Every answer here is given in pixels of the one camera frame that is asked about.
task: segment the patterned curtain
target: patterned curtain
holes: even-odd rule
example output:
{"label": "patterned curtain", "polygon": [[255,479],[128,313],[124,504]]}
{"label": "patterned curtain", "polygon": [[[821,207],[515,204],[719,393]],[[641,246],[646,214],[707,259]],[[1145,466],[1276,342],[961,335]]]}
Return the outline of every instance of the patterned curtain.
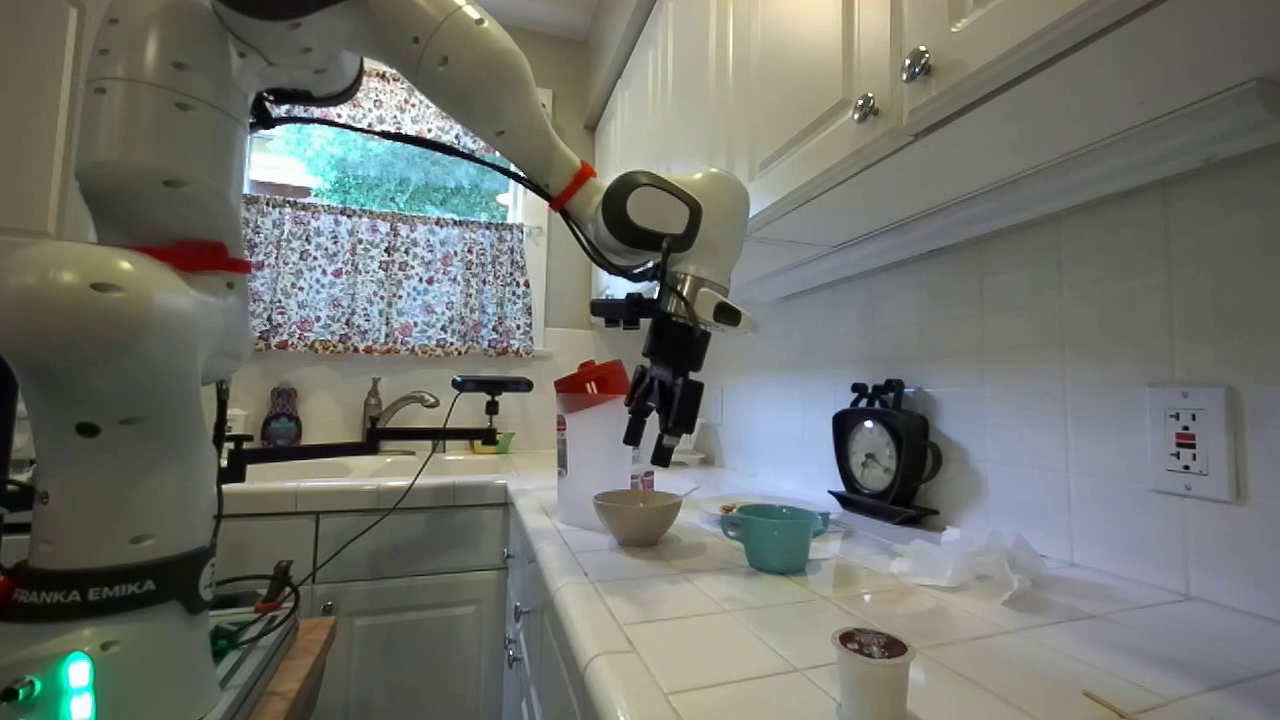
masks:
{"label": "patterned curtain", "polygon": [[523,229],[246,197],[270,351],[534,357]]}

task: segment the cup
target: cup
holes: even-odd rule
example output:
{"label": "cup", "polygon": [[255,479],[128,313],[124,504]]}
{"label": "cup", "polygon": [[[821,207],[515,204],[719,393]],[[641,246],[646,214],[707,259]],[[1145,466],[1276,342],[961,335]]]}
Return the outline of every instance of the cup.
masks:
{"label": "cup", "polygon": [[719,515],[719,532],[743,542],[756,573],[774,575],[800,575],[810,568],[810,540],[824,528],[824,511],[791,504],[737,504]]}
{"label": "cup", "polygon": [[841,720],[906,720],[911,642],[881,627],[835,632]]}

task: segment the teal bowl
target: teal bowl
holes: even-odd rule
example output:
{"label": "teal bowl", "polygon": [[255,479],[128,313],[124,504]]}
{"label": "teal bowl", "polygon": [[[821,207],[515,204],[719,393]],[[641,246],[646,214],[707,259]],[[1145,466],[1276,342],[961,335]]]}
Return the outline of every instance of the teal bowl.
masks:
{"label": "teal bowl", "polygon": [[791,504],[732,504],[719,515],[719,532],[743,542],[756,573],[800,575],[810,568],[812,534],[830,532],[830,511]]}

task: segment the white bowl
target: white bowl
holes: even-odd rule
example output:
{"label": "white bowl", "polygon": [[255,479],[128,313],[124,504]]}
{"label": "white bowl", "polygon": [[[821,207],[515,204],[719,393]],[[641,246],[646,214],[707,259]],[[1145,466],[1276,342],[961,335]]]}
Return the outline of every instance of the white bowl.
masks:
{"label": "white bowl", "polygon": [[677,491],[596,491],[596,515],[624,546],[652,546],[679,515]]}

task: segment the electrical outlet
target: electrical outlet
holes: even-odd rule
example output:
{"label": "electrical outlet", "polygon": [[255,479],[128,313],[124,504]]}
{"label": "electrical outlet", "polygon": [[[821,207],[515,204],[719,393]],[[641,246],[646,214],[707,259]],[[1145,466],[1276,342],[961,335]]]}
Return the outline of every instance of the electrical outlet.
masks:
{"label": "electrical outlet", "polygon": [[1158,491],[1238,499],[1227,386],[1222,382],[1162,382],[1151,386],[1162,428]]}

